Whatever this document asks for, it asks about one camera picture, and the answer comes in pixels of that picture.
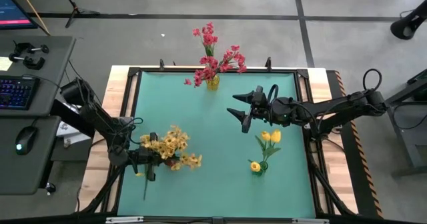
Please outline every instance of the wooden table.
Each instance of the wooden table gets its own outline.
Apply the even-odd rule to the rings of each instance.
[[[107,89],[104,95],[103,108],[112,117],[117,117],[120,114],[123,96],[125,93],[127,74],[130,67],[136,66],[116,65],[111,68]],[[308,69],[308,73],[310,77],[310,87],[312,90],[312,97],[314,102],[320,102],[331,99],[332,95],[328,83],[328,76],[326,70],[321,68],[312,68]],[[133,78],[129,101],[127,104],[126,116],[130,115],[135,86],[136,78]],[[94,141],[97,141],[98,139],[101,139],[99,135],[95,137]],[[340,135],[331,133],[329,135],[329,139],[342,146],[342,140]],[[339,197],[347,205],[347,207],[353,212],[358,213],[358,207],[356,204],[356,198],[352,187],[352,180],[350,178],[350,172],[348,169],[345,153],[343,153],[342,150],[340,150],[328,141],[323,141],[323,153],[330,185],[334,188],[335,192],[339,195]],[[98,191],[105,183],[108,168],[109,160],[107,157],[107,146],[105,141],[102,141],[91,149],[79,196],[81,202],[81,209],[83,209],[90,203],[90,201],[97,195]],[[322,186],[319,183],[318,188],[321,197],[322,209],[326,212],[325,194]],[[112,208],[112,205],[114,203],[116,189],[117,180],[111,191],[109,210]]]

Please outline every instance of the green leaf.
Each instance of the green leaf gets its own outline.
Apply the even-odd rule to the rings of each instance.
[[[259,137],[255,136],[255,138],[258,141],[258,143],[260,144],[261,151],[264,152],[266,150],[266,144],[264,144]]]
[[[268,157],[271,157],[276,151],[279,151],[280,149],[282,149],[282,148],[269,147],[262,153],[262,155],[264,155],[268,158]]]

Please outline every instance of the yellow sticky note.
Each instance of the yellow sticky note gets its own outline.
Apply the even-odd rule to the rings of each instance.
[[[0,57],[0,71],[7,71],[12,65],[8,57]]]

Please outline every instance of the yellow vase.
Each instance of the yellow vase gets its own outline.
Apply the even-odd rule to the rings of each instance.
[[[220,77],[218,75],[215,75],[210,80],[206,80],[207,89],[210,91],[216,91],[218,90],[218,86],[220,85]]]

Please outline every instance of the computer mouse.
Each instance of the computer mouse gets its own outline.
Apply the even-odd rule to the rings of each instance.
[[[38,129],[33,126],[22,128],[16,137],[15,150],[18,155],[26,155],[33,148],[34,138]]]

